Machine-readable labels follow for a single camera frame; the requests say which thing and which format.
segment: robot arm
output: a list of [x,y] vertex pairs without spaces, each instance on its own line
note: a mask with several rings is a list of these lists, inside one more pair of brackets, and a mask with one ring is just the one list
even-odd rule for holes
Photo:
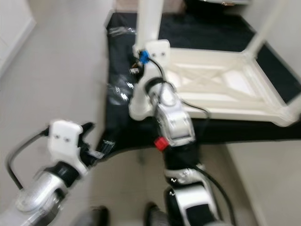
[[[152,50],[152,53],[145,54],[145,51],[140,53],[141,56],[148,56],[150,62],[145,60],[145,56],[140,58],[140,62],[145,63],[144,74],[134,88],[129,112],[135,120],[153,116],[158,122],[159,134],[165,143],[164,147],[167,147],[161,151],[166,166],[165,177],[171,186],[165,193],[170,225],[205,226],[208,223],[223,225],[207,178],[199,172],[203,166],[199,163],[191,118],[183,108],[172,84],[164,79],[168,55],[162,53],[169,51],[158,46],[164,46],[166,42],[166,40],[153,41],[147,45],[147,50]],[[163,66],[149,55],[156,57]]]
[[80,126],[63,120],[51,123],[48,148],[56,164],[20,191],[17,200],[0,215],[0,226],[46,226],[56,217],[71,186],[97,160],[83,141],[92,127],[92,123]]

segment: white cabinet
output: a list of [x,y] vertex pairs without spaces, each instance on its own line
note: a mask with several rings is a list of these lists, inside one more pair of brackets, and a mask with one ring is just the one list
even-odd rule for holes
[[0,77],[34,26],[27,0],[0,0]]

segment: red button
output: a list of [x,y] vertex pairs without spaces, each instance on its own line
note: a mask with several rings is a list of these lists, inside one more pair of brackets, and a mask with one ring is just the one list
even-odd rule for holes
[[159,151],[164,151],[169,146],[168,141],[164,137],[158,137],[155,140],[155,146]]

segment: white bracket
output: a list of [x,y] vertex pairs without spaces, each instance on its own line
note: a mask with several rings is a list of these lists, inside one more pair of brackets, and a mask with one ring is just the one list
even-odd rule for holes
[[71,121],[56,120],[49,126],[48,149],[53,161],[63,161],[74,167],[80,175],[87,174],[79,157],[79,135],[83,128]]

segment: silver robot arm segment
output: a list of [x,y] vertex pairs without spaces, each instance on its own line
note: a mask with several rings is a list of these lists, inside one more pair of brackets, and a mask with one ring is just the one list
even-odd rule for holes
[[68,188],[57,176],[42,172],[0,215],[0,226],[46,226],[58,214]]
[[148,91],[161,135],[171,146],[182,146],[195,141],[193,124],[180,98],[169,83],[158,83]]

